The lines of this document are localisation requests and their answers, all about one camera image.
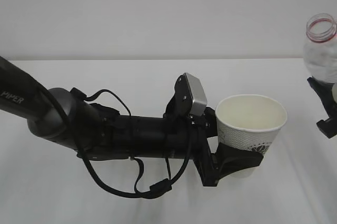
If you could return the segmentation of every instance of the white surface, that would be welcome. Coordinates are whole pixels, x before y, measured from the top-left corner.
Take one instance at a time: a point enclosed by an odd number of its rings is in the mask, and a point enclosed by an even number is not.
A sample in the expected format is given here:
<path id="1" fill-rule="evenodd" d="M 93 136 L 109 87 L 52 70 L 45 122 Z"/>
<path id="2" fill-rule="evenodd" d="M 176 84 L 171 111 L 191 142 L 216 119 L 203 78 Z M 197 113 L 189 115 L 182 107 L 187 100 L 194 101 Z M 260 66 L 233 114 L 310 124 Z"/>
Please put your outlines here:
<path id="1" fill-rule="evenodd" d="M 173 190 L 156 200 L 130 200 L 96 186 L 72 150 L 32 136 L 23 119 L 0 112 L 1 223 L 335 223 L 337 142 L 316 128 L 326 118 L 299 59 L 14 62 L 48 88 L 87 94 L 110 88 L 136 115 L 161 116 L 179 74 L 201 79 L 209 105 L 235 94 L 280 101 L 289 120 L 246 179 L 228 176 L 203 188 L 190 162 Z M 99 101 L 124 111 L 109 95 Z M 216 139 L 211 139 L 214 151 Z M 139 188 L 166 177 L 165 162 L 145 160 Z M 176 172 L 181 160 L 172 161 Z M 132 191 L 134 161 L 94 163 L 109 185 Z"/>
<path id="2" fill-rule="evenodd" d="M 7 58 L 302 55 L 305 23 L 335 0 L 0 0 Z"/>

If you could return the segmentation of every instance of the white table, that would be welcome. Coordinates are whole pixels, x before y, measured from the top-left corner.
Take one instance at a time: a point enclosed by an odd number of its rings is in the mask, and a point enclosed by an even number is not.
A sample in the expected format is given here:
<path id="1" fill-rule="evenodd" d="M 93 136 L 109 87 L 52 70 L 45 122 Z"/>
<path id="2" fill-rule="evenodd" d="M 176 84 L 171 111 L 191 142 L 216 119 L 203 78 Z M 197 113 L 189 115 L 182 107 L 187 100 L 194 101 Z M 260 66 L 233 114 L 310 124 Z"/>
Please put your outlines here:
<path id="1" fill-rule="evenodd" d="M 306 83 L 300 59 L 17 61 L 47 88 L 115 91 L 132 113 L 161 116 L 176 78 L 201 79 L 209 105 L 256 93 L 275 98 L 289 120 L 248 178 L 228 176 L 204 188 L 192 162 L 173 190 L 156 200 L 122 199 L 96 186 L 75 152 L 31 135 L 26 122 L 0 112 L 1 223 L 335 223 L 337 142 L 316 128 L 326 114 Z M 119 109 L 109 95 L 99 103 Z M 213 150 L 216 139 L 211 139 Z M 164 160 L 144 159 L 140 189 L 166 177 Z M 172 160 L 175 173 L 181 160 Z M 136 162 L 94 162 L 109 185 L 132 191 Z"/>

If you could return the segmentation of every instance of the cable connector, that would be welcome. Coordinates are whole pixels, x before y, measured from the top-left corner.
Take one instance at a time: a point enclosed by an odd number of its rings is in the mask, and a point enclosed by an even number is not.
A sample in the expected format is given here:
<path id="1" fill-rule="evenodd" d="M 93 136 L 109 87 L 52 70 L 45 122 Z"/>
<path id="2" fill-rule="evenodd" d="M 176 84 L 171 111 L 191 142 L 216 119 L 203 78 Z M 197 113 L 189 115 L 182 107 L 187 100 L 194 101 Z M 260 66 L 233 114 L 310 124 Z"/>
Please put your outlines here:
<path id="1" fill-rule="evenodd" d="M 162 181 L 159 181 L 158 183 L 150 186 L 150 191 L 152 192 L 160 192 L 164 190 L 165 192 L 172 190 L 171 181 L 168 178 L 165 178 Z"/>

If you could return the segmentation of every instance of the cup rim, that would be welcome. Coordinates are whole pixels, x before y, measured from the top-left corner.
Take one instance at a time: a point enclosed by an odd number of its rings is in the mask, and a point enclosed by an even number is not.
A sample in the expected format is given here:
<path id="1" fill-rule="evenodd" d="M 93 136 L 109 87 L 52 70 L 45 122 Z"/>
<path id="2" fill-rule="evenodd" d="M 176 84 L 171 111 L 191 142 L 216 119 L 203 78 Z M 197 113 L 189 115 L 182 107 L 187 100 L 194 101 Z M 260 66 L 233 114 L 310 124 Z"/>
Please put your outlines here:
<path id="1" fill-rule="evenodd" d="M 273 102 L 275 102 L 278 105 L 280 105 L 280 107 L 284 111 L 284 114 L 285 114 L 285 120 L 284 120 L 284 122 L 280 126 L 277 126 L 277 127 L 274 127 L 274 128 L 268 128 L 268 129 L 248 129 L 248 128 L 236 127 L 236 126 L 233 126 L 233 125 L 231 125 L 229 123 L 225 123 L 223 120 L 220 120 L 219 117 L 217 116 L 217 111 L 218 111 L 219 105 L 222 102 L 224 102 L 224 101 L 226 101 L 228 99 L 231 99 L 231 98 L 234 98 L 234 97 L 239 97 L 239 96 L 259 96 L 259 97 L 263 97 L 263 98 L 267 98 L 267 99 L 272 100 Z M 288 120 L 288 113 L 287 113 L 286 109 L 284 108 L 284 106 L 280 102 L 278 102 L 277 100 L 275 100 L 275 99 L 273 99 L 271 97 L 268 97 L 268 96 L 265 96 L 265 95 L 260 95 L 260 94 L 237 94 L 237 95 L 232 95 L 230 97 L 224 98 L 216 106 L 215 116 L 216 116 L 217 120 L 219 120 L 221 123 L 223 123 L 224 125 L 226 125 L 226 126 L 228 126 L 230 128 L 233 128 L 233 129 L 236 129 L 236 130 L 239 130 L 239 131 L 250 132 L 250 133 L 266 133 L 266 132 L 272 132 L 272 131 L 279 130 L 279 129 L 281 129 L 286 124 L 286 122 Z"/>

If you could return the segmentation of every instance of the white wall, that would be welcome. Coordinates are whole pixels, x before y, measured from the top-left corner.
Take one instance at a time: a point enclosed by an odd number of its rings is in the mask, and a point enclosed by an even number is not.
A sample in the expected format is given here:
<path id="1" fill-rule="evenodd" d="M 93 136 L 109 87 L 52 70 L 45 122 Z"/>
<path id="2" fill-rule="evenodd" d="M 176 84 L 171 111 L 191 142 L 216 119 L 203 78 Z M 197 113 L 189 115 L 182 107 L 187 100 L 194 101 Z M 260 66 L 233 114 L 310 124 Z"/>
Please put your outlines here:
<path id="1" fill-rule="evenodd" d="M 0 55 L 301 56 L 307 19 L 335 0 L 0 0 Z"/>

